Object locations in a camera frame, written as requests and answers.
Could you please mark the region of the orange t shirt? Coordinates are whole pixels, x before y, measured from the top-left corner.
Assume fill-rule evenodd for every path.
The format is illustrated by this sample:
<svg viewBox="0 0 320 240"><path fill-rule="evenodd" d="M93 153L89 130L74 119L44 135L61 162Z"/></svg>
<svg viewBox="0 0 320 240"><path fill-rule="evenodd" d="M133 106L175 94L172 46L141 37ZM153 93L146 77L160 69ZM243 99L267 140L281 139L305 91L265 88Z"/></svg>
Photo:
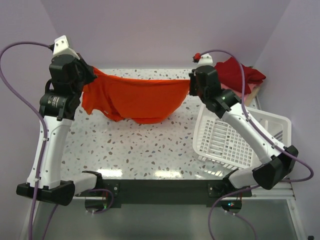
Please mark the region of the orange t shirt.
<svg viewBox="0 0 320 240"><path fill-rule="evenodd" d="M85 85L81 106L87 114L102 112L112 121L132 119L138 124L156 124L169 117L189 93L188 79L134 79L103 73Z"/></svg>

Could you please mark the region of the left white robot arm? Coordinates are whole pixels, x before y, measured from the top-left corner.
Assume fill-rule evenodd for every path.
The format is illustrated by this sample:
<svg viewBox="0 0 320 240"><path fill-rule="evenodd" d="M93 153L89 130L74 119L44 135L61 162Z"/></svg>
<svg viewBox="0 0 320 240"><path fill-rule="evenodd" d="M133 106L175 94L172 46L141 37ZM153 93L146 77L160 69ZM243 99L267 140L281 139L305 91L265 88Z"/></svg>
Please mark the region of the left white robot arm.
<svg viewBox="0 0 320 240"><path fill-rule="evenodd" d="M84 86L96 78L83 58L60 54L49 65L50 80L39 101L40 133L32 170L16 194L38 201L67 206L75 195L103 187L102 175L83 171L71 180L61 179L61 162L67 134L80 105Z"/></svg>

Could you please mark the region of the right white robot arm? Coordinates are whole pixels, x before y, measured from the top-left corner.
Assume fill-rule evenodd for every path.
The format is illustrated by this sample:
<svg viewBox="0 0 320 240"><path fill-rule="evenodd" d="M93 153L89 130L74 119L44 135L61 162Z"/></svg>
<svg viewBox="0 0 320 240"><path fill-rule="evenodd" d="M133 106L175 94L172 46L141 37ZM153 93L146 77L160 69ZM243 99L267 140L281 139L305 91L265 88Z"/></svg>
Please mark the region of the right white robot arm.
<svg viewBox="0 0 320 240"><path fill-rule="evenodd" d="M200 157L235 169L224 177L227 189L258 185L270 190L295 165L298 150L272 136L231 90L221 87L212 65L198 66L190 76L190 95L202 102L193 149Z"/></svg>

